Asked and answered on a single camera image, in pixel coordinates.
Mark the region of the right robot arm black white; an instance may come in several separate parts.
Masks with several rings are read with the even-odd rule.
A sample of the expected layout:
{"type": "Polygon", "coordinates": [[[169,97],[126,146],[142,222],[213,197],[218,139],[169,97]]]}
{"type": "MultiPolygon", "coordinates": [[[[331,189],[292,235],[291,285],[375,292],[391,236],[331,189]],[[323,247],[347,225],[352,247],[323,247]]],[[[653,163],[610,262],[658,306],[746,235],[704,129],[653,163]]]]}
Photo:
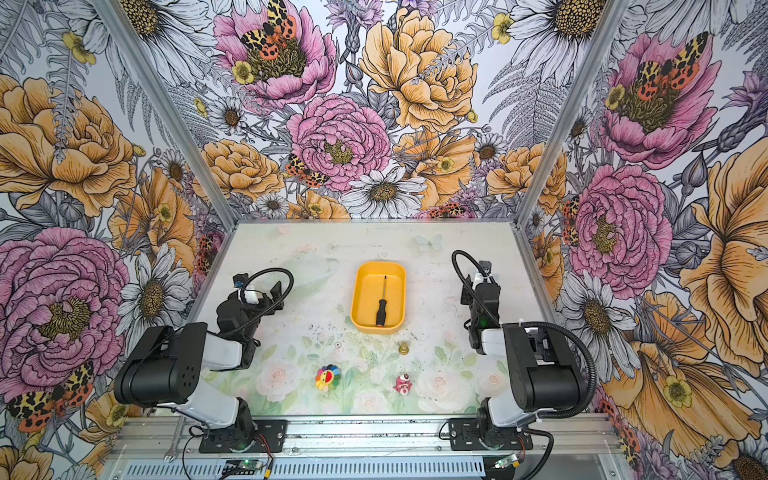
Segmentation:
{"type": "Polygon", "coordinates": [[[594,357],[577,335],[555,323],[503,323],[492,265],[462,250],[452,253],[451,262],[462,282],[461,303],[470,312],[464,328],[471,348],[504,359],[509,377],[507,389],[481,400],[473,420],[448,422],[451,448],[529,449],[531,424],[571,418],[589,406],[598,384],[594,357]]]}

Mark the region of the black orange handle screwdriver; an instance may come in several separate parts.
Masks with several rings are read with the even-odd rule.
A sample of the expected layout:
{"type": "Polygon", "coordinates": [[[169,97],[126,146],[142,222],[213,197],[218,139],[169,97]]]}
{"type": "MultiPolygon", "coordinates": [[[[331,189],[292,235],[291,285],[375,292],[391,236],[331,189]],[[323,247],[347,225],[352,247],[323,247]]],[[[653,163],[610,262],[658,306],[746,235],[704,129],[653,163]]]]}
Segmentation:
{"type": "Polygon", "coordinates": [[[383,277],[382,281],[382,293],[381,297],[378,301],[378,309],[376,312],[375,317],[375,325],[377,327],[384,327],[386,324],[386,308],[387,308],[387,299],[386,299],[386,291],[387,291],[387,283],[388,283],[388,276],[385,275],[383,277]]]}

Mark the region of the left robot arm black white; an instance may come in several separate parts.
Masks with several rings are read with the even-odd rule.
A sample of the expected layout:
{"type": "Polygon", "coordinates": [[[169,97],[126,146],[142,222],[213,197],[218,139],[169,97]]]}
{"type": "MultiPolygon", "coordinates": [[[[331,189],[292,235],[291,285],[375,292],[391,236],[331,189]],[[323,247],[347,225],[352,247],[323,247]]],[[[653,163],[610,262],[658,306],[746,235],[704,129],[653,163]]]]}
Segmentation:
{"type": "Polygon", "coordinates": [[[253,418],[247,401],[203,380],[204,372],[251,367],[263,317],[283,309],[294,285],[281,267],[237,274],[233,292],[216,309],[218,329],[204,322],[147,329],[121,367],[114,394],[121,404],[167,409],[202,430],[203,453],[265,453],[283,449],[287,423],[253,418]]]}

